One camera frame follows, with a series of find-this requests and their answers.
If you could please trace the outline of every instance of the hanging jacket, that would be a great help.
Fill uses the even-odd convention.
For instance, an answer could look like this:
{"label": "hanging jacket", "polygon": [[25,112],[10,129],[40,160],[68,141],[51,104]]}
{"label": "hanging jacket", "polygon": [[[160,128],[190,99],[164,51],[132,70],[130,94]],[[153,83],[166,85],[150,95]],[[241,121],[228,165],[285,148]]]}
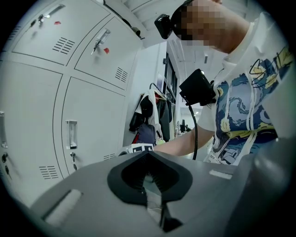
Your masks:
{"label": "hanging jacket", "polygon": [[157,105],[157,111],[159,116],[159,123],[161,125],[161,131],[163,140],[168,142],[170,140],[170,123],[169,123],[169,109],[166,100],[159,100]]}
{"label": "hanging jacket", "polygon": [[173,105],[170,101],[167,100],[168,106],[168,115],[169,115],[169,127],[170,127],[170,141],[175,139],[175,129],[173,121]]}
{"label": "hanging jacket", "polygon": [[155,90],[150,89],[144,95],[138,105],[136,115],[133,116],[133,119],[130,123],[129,130],[138,128],[143,122],[155,127],[155,139],[162,138],[161,125],[159,123],[159,115],[156,106]]}

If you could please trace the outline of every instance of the black camera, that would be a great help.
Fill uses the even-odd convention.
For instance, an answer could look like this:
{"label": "black camera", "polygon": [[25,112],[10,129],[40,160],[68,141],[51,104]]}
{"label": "black camera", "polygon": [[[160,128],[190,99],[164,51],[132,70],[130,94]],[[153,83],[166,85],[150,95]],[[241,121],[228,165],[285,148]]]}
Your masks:
{"label": "black camera", "polygon": [[170,16],[161,14],[155,21],[154,24],[158,29],[163,39],[168,39],[173,31]]}
{"label": "black camera", "polygon": [[186,100],[186,105],[199,103],[201,106],[215,103],[215,92],[200,69],[195,70],[180,86],[180,95]]}
{"label": "black camera", "polygon": [[181,12],[182,8],[187,7],[193,0],[185,1],[172,15],[170,19],[169,15],[161,14],[155,21],[154,24],[158,29],[161,37],[163,39],[168,39],[171,33],[174,31],[176,35],[184,35],[184,39],[190,40],[186,36],[186,33],[181,29]]}

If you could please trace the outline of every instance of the ceiling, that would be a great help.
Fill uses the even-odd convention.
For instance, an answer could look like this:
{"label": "ceiling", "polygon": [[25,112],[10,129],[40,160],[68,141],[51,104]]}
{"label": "ceiling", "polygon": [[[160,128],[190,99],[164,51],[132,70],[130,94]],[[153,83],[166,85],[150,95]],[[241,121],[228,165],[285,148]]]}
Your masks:
{"label": "ceiling", "polygon": [[[145,47],[164,41],[157,31],[154,21],[163,13],[171,16],[184,1],[185,0],[121,0],[145,27],[147,31],[145,40],[143,40]],[[251,0],[223,0],[223,5],[245,18],[249,1]],[[186,41],[172,40],[168,45],[172,48],[172,51],[174,51],[174,55],[170,55],[170,58],[175,57],[175,65],[178,67],[175,71],[179,72],[182,81],[198,68],[203,70],[207,79],[211,81],[222,69],[221,62],[226,54],[203,46],[198,42],[192,45]]]}
{"label": "ceiling", "polygon": [[[122,0],[145,26],[155,29],[154,21],[161,14],[172,15],[185,0]],[[223,5],[242,17],[246,16],[248,0],[223,0]]]}

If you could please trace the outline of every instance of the locker handle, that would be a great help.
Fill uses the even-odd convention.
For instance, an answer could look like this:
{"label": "locker handle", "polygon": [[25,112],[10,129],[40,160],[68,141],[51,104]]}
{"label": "locker handle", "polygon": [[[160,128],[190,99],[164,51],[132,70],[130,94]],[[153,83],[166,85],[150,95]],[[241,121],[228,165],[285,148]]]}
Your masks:
{"label": "locker handle", "polygon": [[52,16],[52,14],[56,13],[57,11],[59,11],[60,9],[64,8],[65,5],[63,4],[59,4],[58,6],[56,6],[53,10],[51,10],[49,13],[47,14],[43,14],[43,16],[45,18],[50,18]]}
{"label": "locker handle", "polygon": [[104,44],[107,40],[107,38],[110,36],[111,31],[108,29],[103,29],[99,35],[96,37],[96,43],[94,44],[94,48],[92,50],[91,55],[94,53],[94,51],[99,47],[100,45]]}
{"label": "locker handle", "polygon": [[1,142],[1,147],[7,148],[5,125],[4,125],[4,112],[0,112],[0,142]]}
{"label": "locker handle", "polygon": [[66,120],[67,123],[67,144],[66,149],[77,148],[77,121]]}

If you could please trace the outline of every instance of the gray machine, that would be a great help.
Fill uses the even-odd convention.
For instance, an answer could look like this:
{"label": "gray machine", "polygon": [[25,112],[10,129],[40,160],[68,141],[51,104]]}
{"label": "gray machine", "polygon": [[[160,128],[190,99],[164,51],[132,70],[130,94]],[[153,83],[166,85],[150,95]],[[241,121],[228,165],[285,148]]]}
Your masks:
{"label": "gray machine", "polygon": [[[277,139],[237,167],[153,151],[118,156],[77,170],[27,211],[48,236],[238,236],[288,189],[294,144]],[[162,194],[159,223],[141,191],[146,172]]]}

